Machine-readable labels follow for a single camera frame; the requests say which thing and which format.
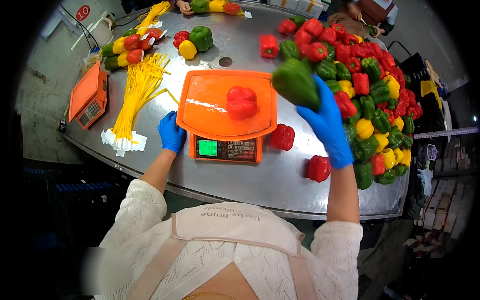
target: blue nitrile glove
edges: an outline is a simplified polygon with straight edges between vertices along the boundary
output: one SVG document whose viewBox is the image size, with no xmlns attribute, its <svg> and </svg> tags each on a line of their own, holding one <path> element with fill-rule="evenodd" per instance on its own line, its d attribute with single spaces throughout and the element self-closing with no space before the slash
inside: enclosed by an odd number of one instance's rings
<svg viewBox="0 0 480 300">
<path fill-rule="evenodd" d="M 309 108 L 297 105 L 297 112 L 310 124 L 317 138 L 324 144 L 332 167 L 344 168 L 353 163 L 353 156 L 343 131 L 340 110 L 332 91 L 324 81 L 317 75 L 313 75 L 313 79 L 318 86 L 320 109 L 315 113 Z"/>
<path fill-rule="evenodd" d="M 158 133 L 162 138 L 162 148 L 170 149 L 178 153 L 180 148 L 185 143 L 185 130 L 177 126 L 177 112 L 169 112 L 163 119 L 160 120 L 158 126 Z"/>
</svg>

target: red number sign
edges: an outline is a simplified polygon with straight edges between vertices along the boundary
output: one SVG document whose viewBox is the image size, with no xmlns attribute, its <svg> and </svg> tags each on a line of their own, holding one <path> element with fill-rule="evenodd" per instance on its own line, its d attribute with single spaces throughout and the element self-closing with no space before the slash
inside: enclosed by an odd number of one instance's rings
<svg viewBox="0 0 480 300">
<path fill-rule="evenodd" d="M 88 5 L 84 5 L 81 8 L 77 10 L 77 20 L 82 21 L 85 20 L 88 17 L 88 14 L 90 13 L 90 7 Z"/>
</svg>

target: metal table surface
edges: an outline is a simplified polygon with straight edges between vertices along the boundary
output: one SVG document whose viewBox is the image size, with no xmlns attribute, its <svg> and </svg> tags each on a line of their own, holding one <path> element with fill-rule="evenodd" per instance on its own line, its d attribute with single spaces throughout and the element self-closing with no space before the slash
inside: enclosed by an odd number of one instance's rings
<svg viewBox="0 0 480 300">
<path fill-rule="evenodd" d="M 159 44 L 147 51 L 167 53 L 171 59 L 166 67 L 171 75 L 164 75 L 160 88 L 167 87 L 179 99 L 187 71 L 222 69 L 218 63 L 222 57 L 233 60 L 227 68 L 231 70 L 272 72 L 275 69 L 282 61 L 281 55 L 273 60 L 262 58 L 259 54 L 259 36 L 274 34 L 279 42 L 285 40 L 286 37 L 278 32 L 277 27 L 292 12 L 252 2 L 237 3 L 252 13 L 251 19 L 218 12 L 184 16 L 178 10 L 160 16 L 159 19 L 163 21 L 161 29 L 168 29 L 168 32 Z M 117 23 L 124 24 L 142 12 L 127 15 Z M 115 38 L 137 24 L 137 21 L 133 21 L 115 28 Z M 212 30 L 214 46 L 197 54 L 193 60 L 186 61 L 173 47 L 173 36 L 180 30 L 190 31 L 198 25 Z M 144 152 L 131 151 L 126 152 L 125 157 L 116 156 L 116 151 L 110 145 L 102 144 L 100 133 L 112 128 L 115 123 L 123 104 L 126 80 L 126 70 L 112 72 L 108 76 L 106 112 L 89 130 L 82 130 L 74 120 L 67 124 L 64 134 L 69 141 L 105 163 L 139 177 L 162 149 L 157 131 L 160 119 L 178 107 L 167 93 L 145 104 L 133 126 L 139 134 L 148 137 Z M 296 113 L 295 106 L 280 95 L 278 123 L 293 127 L 294 146 L 290 151 L 279 151 L 264 145 L 262 161 L 257 165 L 191 159 L 187 137 L 183 152 L 179 153 L 172 165 L 167 190 L 209 203 L 238 201 L 269 208 L 280 216 L 325 220 L 330 178 L 317 183 L 303 176 L 306 163 L 313 155 L 326 155 L 324 146 L 308 123 Z M 407 176 L 403 176 L 391 185 L 374 182 L 367 190 L 359 190 L 361 219 L 401 215 L 407 180 Z"/>
</svg>

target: orange digital scale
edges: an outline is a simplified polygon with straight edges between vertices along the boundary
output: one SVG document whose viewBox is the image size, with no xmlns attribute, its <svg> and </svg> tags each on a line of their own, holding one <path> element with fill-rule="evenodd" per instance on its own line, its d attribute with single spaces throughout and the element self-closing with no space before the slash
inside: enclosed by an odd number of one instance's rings
<svg viewBox="0 0 480 300">
<path fill-rule="evenodd" d="M 276 91 L 272 75 L 264 72 L 195 70 L 185 76 L 177 124 L 190 132 L 190 157 L 260 163 L 263 136 L 276 128 Z M 232 120 L 226 111 L 233 86 L 251 88 L 257 113 Z"/>
<path fill-rule="evenodd" d="M 70 94 L 68 122 L 77 119 L 86 130 L 105 112 L 107 105 L 107 72 L 100 69 L 98 61 L 80 79 Z"/>
</svg>

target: green lcd display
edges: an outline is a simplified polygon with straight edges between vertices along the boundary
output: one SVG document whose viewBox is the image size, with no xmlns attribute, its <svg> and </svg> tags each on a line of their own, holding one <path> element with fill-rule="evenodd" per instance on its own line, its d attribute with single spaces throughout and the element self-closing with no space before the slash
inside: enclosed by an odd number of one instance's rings
<svg viewBox="0 0 480 300">
<path fill-rule="evenodd" d="M 216 141 L 198 141 L 200 155 L 216 156 Z"/>
</svg>

